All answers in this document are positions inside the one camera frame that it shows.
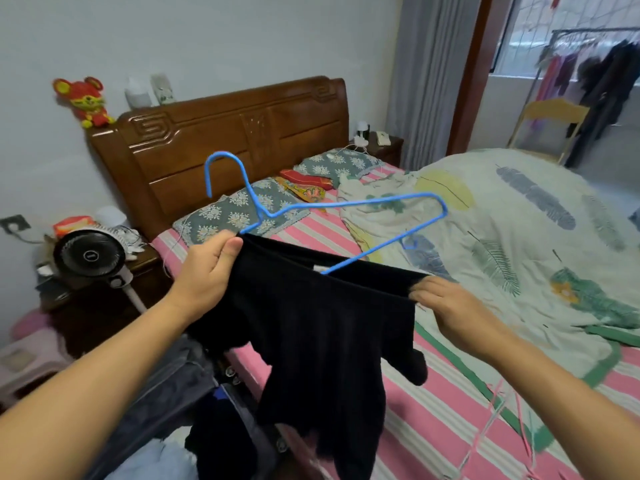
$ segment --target red mouse figurine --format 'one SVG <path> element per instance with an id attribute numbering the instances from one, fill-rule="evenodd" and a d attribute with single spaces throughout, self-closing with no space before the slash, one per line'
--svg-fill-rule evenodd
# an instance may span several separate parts
<path id="1" fill-rule="evenodd" d="M 65 79 L 53 81 L 55 92 L 74 106 L 74 114 L 82 120 L 82 128 L 100 127 L 115 122 L 104 108 L 104 98 L 100 94 L 103 88 L 95 77 L 86 77 L 76 82 Z"/>

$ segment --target wooden door frame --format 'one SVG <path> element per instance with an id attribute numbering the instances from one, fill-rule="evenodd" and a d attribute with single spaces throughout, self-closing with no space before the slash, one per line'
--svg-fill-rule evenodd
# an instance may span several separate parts
<path id="1" fill-rule="evenodd" d="M 447 155 L 467 151 L 493 57 L 513 0 L 481 0 L 453 115 Z"/>

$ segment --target fan grille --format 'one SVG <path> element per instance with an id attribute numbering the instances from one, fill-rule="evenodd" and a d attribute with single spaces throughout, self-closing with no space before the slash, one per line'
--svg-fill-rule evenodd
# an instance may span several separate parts
<path id="1" fill-rule="evenodd" d="M 117 273 L 124 265 L 125 250 L 118 240 L 94 230 L 80 230 L 56 244 L 54 259 L 62 272 L 102 278 Z"/>

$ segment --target white leaf print blanket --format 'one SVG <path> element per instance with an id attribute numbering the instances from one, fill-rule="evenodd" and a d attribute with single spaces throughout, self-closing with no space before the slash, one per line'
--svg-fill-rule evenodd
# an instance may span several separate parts
<path id="1" fill-rule="evenodd" d="M 460 282 L 592 387 L 620 360 L 618 342 L 640 346 L 640 233 L 581 177 L 516 150 L 484 150 L 368 184 L 342 178 L 339 198 L 416 191 L 440 195 L 449 215 L 371 260 Z M 425 198 L 348 207 L 340 215 L 368 250 L 440 212 L 437 201 Z M 449 343 L 430 310 L 417 307 L 416 322 L 425 339 L 492 396 L 486 385 L 500 380 L 494 369 Z M 503 416 L 519 430 L 511 397 Z M 537 450 L 551 443 L 535 416 L 532 430 Z"/>

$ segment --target striped bed sheet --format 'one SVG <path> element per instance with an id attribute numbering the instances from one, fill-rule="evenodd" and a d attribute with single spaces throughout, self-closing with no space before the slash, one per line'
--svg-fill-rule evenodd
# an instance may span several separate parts
<path id="1" fill-rule="evenodd" d="M 400 171 L 384 165 L 364 176 L 370 182 Z M 327 201 L 336 200 L 327 192 Z M 173 229 L 152 243 L 172 273 L 180 270 L 187 246 Z M 272 236 L 278 241 L 353 256 L 360 248 L 340 220 L 338 209 L 311 215 Z M 416 387 L 400 373 L 382 363 L 387 393 L 385 428 L 380 437 L 372 478 L 397 480 L 440 480 L 456 478 L 456 469 L 466 455 L 476 432 L 491 416 L 488 401 L 443 355 L 414 334 L 414 346 L 423 352 L 429 367 L 427 382 Z M 623 359 L 596 389 L 636 415 L 640 415 L 640 349 L 623 347 Z M 271 370 L 251 345 L 233 350 L 229 361 L 256 397 L 260 397 Z M 326 478 L 338 479 L 332 462 L 318 461 L 312 449 L 292 428 L 280 428 L 293 453 Z M 480 443 L 467 467 L 469 480 L 521 480 L 530 460 L 520 436 L 499 417 Z M 536 455 L 536 473 L 545 480 L 580 479 L 557 442 Z"/>

